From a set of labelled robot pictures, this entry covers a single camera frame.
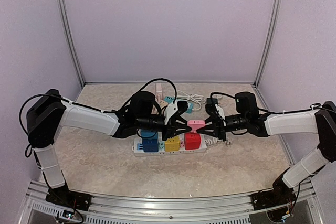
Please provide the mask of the pink plug adapter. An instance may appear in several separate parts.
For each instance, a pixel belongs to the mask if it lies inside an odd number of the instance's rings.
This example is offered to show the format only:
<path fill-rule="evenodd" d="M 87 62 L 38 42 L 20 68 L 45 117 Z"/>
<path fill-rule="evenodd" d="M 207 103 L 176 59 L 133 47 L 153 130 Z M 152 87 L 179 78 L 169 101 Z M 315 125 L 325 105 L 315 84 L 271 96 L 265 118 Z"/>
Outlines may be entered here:
<path fill-rule="evenodd" d="M 198 129 L 205 126 L 204 120 L 189 120 L 187 121 L 187 126 L 191 128 L 190 132 L 196 133 Z"/>

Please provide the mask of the yellow cube socket adapter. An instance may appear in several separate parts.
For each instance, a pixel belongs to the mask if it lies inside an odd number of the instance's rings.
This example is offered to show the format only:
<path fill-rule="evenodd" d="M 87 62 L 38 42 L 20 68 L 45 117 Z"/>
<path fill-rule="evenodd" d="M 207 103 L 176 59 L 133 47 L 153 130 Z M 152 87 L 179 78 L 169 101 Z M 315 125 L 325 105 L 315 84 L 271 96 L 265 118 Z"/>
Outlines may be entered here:
<path fill-rule="evenodd" d="M 175 152 L 180 149 L 180 138 L 179 136 L 175 136 L 170 138 L 164 142 L 164 150 L 166 152 Z"/>

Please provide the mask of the red cube socket adapter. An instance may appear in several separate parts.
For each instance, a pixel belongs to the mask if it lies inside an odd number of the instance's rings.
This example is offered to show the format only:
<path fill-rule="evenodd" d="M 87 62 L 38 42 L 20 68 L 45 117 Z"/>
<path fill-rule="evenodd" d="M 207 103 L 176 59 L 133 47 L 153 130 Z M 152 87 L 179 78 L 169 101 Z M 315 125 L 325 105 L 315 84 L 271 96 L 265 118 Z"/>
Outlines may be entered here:
<path fill-rule="evenodd" d="M 184 147 L 186 150 L 199 149 L 201 141 L 201 135 L 198 133 L 188 132 L 184 134 Z"/>

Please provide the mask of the dark blue cube socket adapter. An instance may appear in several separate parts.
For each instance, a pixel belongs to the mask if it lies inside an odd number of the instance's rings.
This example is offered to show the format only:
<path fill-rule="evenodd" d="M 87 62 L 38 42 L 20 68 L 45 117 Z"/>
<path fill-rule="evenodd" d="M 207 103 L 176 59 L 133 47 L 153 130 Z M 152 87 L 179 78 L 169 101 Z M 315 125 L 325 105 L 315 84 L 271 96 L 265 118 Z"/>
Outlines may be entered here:
<path fill-rule="evenodd" d="M 158 140 L 144 139 L 142 141 L 142 146 L 145 153 L 156 153 L 159 151 Z"/>

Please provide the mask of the white multicolour power strip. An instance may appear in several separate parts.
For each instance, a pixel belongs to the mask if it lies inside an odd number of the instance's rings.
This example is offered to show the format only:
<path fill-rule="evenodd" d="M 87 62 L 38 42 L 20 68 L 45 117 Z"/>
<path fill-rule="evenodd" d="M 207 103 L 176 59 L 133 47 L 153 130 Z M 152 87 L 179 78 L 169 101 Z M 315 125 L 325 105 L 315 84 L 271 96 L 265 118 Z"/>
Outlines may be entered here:
<path fill-rule="evenodd" d="M 184 146 L 184 137 L 180 136 L 179 148 L 173 148 L 173 150 L 166 150 L 165 143 L 162 141 L 161 137 L 159 136 L 158 140 L 158 151 L 157 152 L 145 152 L 143 149 L 142 139 L 137 137 L 134 139 L 132 151 L 135 156 L 163 156 L 163 155 L 177 155 L 177 154 L 188 154 L 188 153 L 202 153 L 206 152 L 207 149 L 211 146 L 218 145 L 218 144 L 225 144 L 226 146 L 232 145 L 232 139 L 227 138 L 226 140 L 219 140 L 214 137 L 210 136 L 201 136 L 201 143 L 200 147 L 196 149 L 187 150 Z"/>

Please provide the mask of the light blue adapter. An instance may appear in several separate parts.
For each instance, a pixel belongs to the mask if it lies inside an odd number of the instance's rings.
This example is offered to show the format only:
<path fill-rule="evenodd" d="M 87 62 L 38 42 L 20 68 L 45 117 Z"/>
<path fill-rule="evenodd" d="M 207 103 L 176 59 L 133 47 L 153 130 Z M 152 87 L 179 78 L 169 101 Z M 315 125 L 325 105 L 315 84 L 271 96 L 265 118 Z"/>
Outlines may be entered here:
<path fill-rule="evenodd" d="M 156 131 L 140 130 L 140 138 L 146 141 L 157 141 L 158 133 Z"/>

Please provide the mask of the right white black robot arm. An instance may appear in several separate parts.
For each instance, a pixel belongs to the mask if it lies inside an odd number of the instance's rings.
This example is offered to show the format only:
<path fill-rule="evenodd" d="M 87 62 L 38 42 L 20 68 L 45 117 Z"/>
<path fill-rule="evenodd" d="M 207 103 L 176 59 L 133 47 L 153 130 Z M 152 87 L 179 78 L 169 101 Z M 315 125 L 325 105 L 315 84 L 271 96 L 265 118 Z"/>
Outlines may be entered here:
<path fill-rule="evenodd" d="M 335 162 L 335 104 L 332 101 L 315 103 L 304 110 L 270 112 L 258 107 L 256 97 L 251 92 L 240 92 L 232 98 L 237 114 L 225 116 L 213 97 L 209 97 L 206 104 L 209 117 L 197 133 L 222 141 L 228 132 L 242 130 L 257 137 L 294 133 L 318 136 L 317 147 L 274 181 L 274 189 L 268 194 L 273 205 L 281 204 L 288 198 L 290 189 L 318 173 L 326 164 Z"/>

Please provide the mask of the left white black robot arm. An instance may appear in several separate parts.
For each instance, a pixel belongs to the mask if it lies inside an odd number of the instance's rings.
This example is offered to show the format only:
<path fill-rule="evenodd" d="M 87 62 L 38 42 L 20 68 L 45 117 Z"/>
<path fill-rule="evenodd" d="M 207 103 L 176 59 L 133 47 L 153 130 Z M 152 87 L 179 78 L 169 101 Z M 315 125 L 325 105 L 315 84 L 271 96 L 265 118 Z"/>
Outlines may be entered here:
<path fill-rule="evenodd" d="M 37 102 L 27 111 L 26 119 L 20 119 L 19 123 L 47 186 L 64 206 L 73 201 L 74 195 L 67 189 L 54 148 L 55 135 L 62 127 L 91 130 L 120 139 L 136 135 L 139 130 L 148 130 L 160 132 L 164 141 L 191 131 L 182 118 L 188 108 L 187 102 L 174 99 L 161 109 L 155 95 L 144 87 L 131 95 L 120 109 L 111 111 L 71 101 L 56 89 L 34 95 L 28 101 L 33 99 Z"/>

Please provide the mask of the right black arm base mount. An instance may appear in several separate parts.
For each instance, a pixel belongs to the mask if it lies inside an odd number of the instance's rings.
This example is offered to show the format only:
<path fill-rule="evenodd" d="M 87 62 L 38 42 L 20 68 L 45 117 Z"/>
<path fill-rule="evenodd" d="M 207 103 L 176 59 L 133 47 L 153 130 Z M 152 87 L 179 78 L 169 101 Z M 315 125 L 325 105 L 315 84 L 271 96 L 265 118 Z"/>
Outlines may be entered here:
<path fill-rule="evenodd" d="M 293 188 L 289 188 L 282 178 L 278 177 L 272 184 L 272 189 L 267 191 L 259 191 L 250 196 L 253 209 L 261 210 L 271 207 L 284 205 L 294 202 L 296 195 Z"/>

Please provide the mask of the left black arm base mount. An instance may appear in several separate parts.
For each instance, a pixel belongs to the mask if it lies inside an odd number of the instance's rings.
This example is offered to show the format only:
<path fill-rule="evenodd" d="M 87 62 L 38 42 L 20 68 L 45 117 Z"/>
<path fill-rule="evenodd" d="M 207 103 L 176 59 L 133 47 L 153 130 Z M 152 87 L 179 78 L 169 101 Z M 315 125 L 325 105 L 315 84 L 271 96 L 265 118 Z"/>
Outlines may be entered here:
<path fill-rule="evenodd" d="M 67 183 L 58 188 L 49 188 L 46 196 L 47 202 L 82 211 L 88 211 L 91 199 L 90 194 L 70 190 Z"/>

